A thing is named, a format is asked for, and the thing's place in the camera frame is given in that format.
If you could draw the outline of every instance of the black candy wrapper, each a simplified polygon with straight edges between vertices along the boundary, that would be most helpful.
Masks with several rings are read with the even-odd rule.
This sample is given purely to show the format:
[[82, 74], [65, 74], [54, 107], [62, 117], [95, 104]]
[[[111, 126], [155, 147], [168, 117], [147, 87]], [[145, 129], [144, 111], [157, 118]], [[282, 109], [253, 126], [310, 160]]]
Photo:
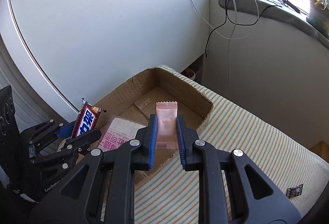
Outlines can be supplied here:
[[295, 188], [288, 188], [286, 192], [286, 196], [289, 198], [296, 197], [302, 194], [303, 191], [303, 184], [300, 184], [299, 186]]

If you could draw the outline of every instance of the plant pot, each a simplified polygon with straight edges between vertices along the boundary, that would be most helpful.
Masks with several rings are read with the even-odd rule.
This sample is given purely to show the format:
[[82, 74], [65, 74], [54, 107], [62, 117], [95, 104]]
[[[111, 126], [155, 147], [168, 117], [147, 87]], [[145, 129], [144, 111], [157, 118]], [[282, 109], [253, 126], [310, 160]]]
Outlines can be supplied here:
[[308, 20], [313, 23], [313, 27], [325, 36], [329, 35], [329, 9], [323, 10], [324, 6], [318, 4], [314, 6], [316, 0], [310, 0], [310, 14]]

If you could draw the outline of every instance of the pink candy wrapper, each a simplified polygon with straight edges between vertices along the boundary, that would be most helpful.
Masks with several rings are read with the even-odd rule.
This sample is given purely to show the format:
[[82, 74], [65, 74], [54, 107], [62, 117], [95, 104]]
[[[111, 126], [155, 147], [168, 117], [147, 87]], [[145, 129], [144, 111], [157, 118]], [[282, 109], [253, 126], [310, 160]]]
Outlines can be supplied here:
[[157, 102], [158, 117], [157, 148], [177, 149], [177, 102]]

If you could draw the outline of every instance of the white cable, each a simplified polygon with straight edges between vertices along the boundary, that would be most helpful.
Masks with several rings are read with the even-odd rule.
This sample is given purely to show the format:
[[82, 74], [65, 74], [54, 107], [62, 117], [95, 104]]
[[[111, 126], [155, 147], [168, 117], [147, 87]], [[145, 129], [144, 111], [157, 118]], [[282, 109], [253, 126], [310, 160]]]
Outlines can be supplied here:
[[231, 40], [232, 40], [232, 36], [233, 36], [233, 33], [235, 31], [235, 27], [236, 27], [236, 22], [237, 22], [237, 9], [236, 9], [236, 3], [235, 3], [235, 0], [232, 0], [233, 1], [233, 5], [234, 5], [234, 11], [235, 11], [235, 23], [234, 23], [234, 27], [233, 27], [233, 30], [232, 30], [232, 33], [231, 33], [231, 36], [230, 36], [230, 39], [228, 40], [228, 44], [227, 44], [227, 73], [228, 73], [228, 87], [227, 87], [227, 90], [225, 92], [225, 95], [226, 93], [228, 92], [228, 90], [230, 89], [230, 43], [231, 43]]
[[[192, 5], [193, 5], [193, 7], [194, 7], [194, 9], [195, 9], [195, 11], [200, 15], [200, 17], [212, 28], [212, 29], [215, 29], [215, 28], [213, 28], [211, 25], [210, 25], [210, 23], [208, 23], [207, 22], [207, 20], [205, 20], [203, 17], [202, 17], [202, 15], [198, 12], [198, 10], [196, 9], [196, 7], [195, 7], [195, 5], [194, 5], [194, 3], [193, 3], [193, 0], [190, 0], [191, 1], [191, 3], [192, 3]], [[258, 10], [258, 4], [257, 4], [257, 1], [256, 0], [254, 0], [255, 1], [255, 4], [256, 4], [256, 7], [257, 7], [257, 15], [258, 15], [258, 20], [259, 20], [259, 10]], [[244, 36], [244, 37], [240, 37], [240, 38], [227, 38], [227, 37], [225, 37], [225, 36], [223, 36], [223, 35], [221, 35], [220, 33], [218, 33], [216, 30], [215, 30], [215, 32], [217, 33], [217, 34], [219, 34], [221, 37], [223, 37], [223, 38], [225, 38], [225, 39], [228, 39], [228, 40], [231, 40], [231, 39], [242, 39], [242, 38], [246, 38], [247, 36], [249, 36], [249, 35], [251, 35], [251, 33], [249, 34], [249, 35], [247, 35], [247, 36]]]

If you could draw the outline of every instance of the striped tablecloth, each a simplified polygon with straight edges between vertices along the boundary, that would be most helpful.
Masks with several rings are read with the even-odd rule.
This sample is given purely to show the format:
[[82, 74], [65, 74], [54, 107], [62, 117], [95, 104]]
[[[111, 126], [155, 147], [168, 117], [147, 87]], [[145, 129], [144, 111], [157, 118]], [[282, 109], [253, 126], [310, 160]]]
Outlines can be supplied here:
[[[287, 135], [213, 91], [167, 66], [159, 66], [204, 93], [214, 104], [209, 123], [199, 137], [216, 148], [242, 149], [285, 193], [303, 186], [291, 198], [301, 215], [313, 206], [329, 181], [329, 164]], [[135, 191], [135, 223], [197, 223], [198, 173], [182, 170], [179, 155], [143, 181]]]

